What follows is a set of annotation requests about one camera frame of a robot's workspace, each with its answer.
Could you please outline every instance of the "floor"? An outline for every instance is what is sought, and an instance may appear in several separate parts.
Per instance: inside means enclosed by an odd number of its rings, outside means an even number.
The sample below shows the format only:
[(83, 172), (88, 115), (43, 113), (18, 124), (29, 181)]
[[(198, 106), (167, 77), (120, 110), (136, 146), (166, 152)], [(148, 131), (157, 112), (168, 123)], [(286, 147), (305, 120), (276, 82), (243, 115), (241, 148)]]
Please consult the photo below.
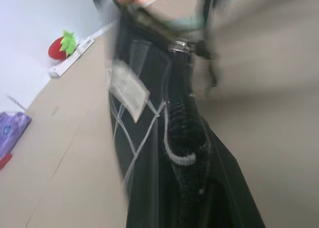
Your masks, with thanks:
[[(319, 222), (317, 1), (234, 0), (214, 16), (220, 85), (198, 106), (238, 160), (268, 228)], [(174, 18), (195, 5), (158, 0), (150, 9)], [(104, 47), (98, 39), (28, 109), (33, 122), (0, 171), (0, 227), (125, 227)], [(201, 94), (208, 76), (195, 69)]]

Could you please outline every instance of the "strawberry plush toy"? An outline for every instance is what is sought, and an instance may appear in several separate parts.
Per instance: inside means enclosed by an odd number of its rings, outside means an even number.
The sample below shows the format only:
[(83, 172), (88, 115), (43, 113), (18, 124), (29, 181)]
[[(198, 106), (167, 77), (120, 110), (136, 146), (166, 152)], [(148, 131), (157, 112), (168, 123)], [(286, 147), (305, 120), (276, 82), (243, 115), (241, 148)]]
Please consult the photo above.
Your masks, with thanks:
[(63, 36), (58, 38), (49, 48), (49, 56), (56, 60), (66, 59), (74, 53), (76, 41), (73, 32), (63, 31)]

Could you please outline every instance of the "red strawberry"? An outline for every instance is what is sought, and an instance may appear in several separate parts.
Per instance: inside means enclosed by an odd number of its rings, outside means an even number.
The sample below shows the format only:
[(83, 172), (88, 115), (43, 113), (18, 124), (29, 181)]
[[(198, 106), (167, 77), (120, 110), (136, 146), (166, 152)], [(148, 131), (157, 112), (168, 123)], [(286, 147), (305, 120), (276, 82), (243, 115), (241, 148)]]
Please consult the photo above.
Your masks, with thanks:
[(49, 56), (57, 59), (57, 60), (62, 60), (66, 59), (66, 53), (65, 51), (60, 52), (61, 44), (60, 42), (62, 41), (63, 37), (58, 38), (56, 41), (53, 42), (53, 44), (49, 48)]

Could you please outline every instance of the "power strip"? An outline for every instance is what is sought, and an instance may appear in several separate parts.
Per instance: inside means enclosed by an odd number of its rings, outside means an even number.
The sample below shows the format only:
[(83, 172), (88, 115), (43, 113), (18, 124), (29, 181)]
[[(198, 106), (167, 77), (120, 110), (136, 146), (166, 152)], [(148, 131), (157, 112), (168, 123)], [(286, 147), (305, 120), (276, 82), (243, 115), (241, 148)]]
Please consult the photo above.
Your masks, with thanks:
[(63, 62), (50, 68), (50, 76), (55, 78), (61, 77), (94, 42), (95, 41), (92, 37), (87, 37), (85, 39), (80, 40), (73, 54), (71, 54)]

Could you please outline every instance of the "red object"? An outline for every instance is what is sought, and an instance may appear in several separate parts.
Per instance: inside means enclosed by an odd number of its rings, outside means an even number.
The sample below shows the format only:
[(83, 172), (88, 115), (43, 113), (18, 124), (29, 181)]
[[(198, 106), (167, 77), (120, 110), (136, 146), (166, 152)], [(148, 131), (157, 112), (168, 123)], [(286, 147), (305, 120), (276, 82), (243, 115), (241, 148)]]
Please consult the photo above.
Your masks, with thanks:
[(49, 56), (57, 59), (57, 60), (62, 60), (66, 59), (66, 53), (65, 51), (60, 52), (61, 44), (60, 42), (62, 41), (63, 37), (58, 38), (56, 41), (53, 42), (53, 44), (49, 48)]
[(0, 170), (10, 161), (11, 157), (12, 155), (9, 153), (0, 159)]

